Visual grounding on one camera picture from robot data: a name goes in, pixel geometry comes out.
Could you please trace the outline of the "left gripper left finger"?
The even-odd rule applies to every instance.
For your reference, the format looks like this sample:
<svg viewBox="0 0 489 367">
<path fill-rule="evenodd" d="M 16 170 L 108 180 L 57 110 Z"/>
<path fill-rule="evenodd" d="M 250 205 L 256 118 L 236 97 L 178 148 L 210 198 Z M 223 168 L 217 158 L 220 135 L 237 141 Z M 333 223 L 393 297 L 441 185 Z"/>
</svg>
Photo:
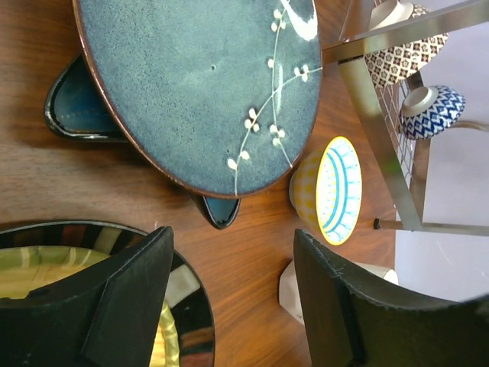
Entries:
<svg viewBox="0 0 489 367">
<path fill-rule="evenodd" d="M 173 259 L 173 230 L 23 299 L 1 299 L 3 366 L 148 366 Z"/>
</svg>

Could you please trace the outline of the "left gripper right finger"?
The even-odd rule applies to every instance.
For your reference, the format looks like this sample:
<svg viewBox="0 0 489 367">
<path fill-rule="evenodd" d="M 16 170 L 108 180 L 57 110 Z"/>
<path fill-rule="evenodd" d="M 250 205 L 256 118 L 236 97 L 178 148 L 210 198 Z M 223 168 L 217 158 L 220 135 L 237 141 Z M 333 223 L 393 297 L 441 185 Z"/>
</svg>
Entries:
<svg viewBox="0 0 489 367">
<path fill-rule="evenodd" d="M 488 296 L 454 302 L 390 283 L 294 233 L 314 366 L 486 366 Z"/>
</svg>

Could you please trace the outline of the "blue-grey blossom plate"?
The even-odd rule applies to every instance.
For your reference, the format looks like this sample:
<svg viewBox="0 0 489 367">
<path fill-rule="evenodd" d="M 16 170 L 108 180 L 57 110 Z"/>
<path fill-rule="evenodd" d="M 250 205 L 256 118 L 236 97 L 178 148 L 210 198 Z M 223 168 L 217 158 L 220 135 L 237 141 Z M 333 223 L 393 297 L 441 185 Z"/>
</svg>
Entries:
<svg viewBox="0 0 489 367">
<path fill-rule="evenodd" d="M 312 1 L 75 1 L 85 61 L 116 123 L 170 179 L 242 197 L 301 155 L 319 104 Z"/>
</svg>

